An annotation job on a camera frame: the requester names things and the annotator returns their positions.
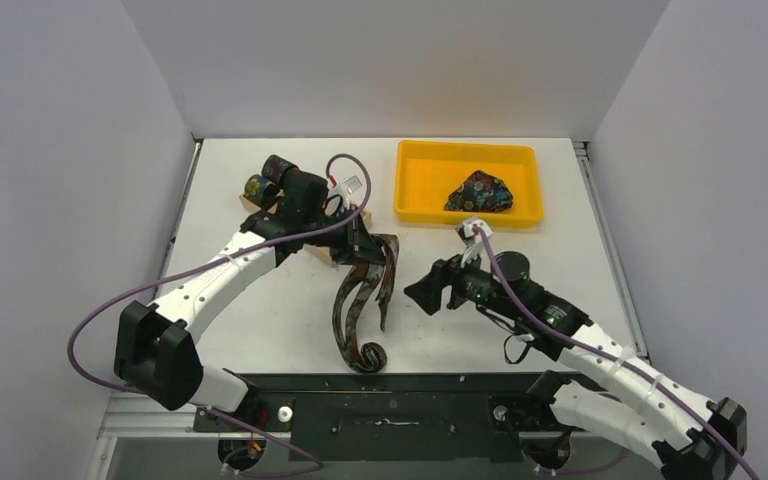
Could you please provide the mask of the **orange grey floral tie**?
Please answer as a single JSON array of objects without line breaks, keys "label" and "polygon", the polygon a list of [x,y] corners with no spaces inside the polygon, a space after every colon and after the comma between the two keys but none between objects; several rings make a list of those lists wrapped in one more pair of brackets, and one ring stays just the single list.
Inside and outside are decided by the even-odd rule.
[{"label": "orange grey floral tie", "polygon": [[400,252],[400,240],[393,234],[373,234],[383,254],[384,264],[366,260],[353,263],[340,284],[332,308],[332,330],[344,363],[355,373],[375,374],[387,364],[384,348],[376,342],[360,344],[358,322],[373,293],[379,309],[381,332],[386,331],[388,308],[392,299]]}]

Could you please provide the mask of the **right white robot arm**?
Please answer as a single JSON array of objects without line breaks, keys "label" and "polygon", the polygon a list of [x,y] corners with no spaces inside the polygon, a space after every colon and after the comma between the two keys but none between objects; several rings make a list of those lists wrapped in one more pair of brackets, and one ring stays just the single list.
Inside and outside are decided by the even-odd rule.
[{"label": "right white robot arm", "polygon": [[747,412],[735,400],[689,390],[612,339],[569,301],[530,277],[528,258],[506,251],[485,270],[480,258],[438,260],[404,289],[429,315],[471,302],[529,347],[602,387],[591,391],[553,371],[529,389],[528,421],[556,422],[601,436],[652,463],[666,479],[727,479],[748,465]]}]

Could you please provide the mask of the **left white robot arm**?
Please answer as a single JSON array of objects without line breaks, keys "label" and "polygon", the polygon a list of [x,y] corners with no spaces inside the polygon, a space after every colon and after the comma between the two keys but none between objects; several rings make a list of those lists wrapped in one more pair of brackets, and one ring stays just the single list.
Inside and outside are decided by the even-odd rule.
[{"label": "left white robot arm", "polygon": [[350,203],[351,186],[303,171],[272,156],[244,190],[257,206],[208,264],[188,274],[175,290],[150,304],[133,301],[120,314],[115,375],[168,410],[186,404],[219,409],[230,428],[242,431],[257,420],[259,405],[250,385],[201,361],[198,341],[247,287],[306,245],[328,251],[350,266],[332,309],[335,339],[345,363],[357,373],[377,373],[387,363],[383,348],[359,344],[356,325],[369,299],[387,317],[393,294],[399,239],[373,234]]}]

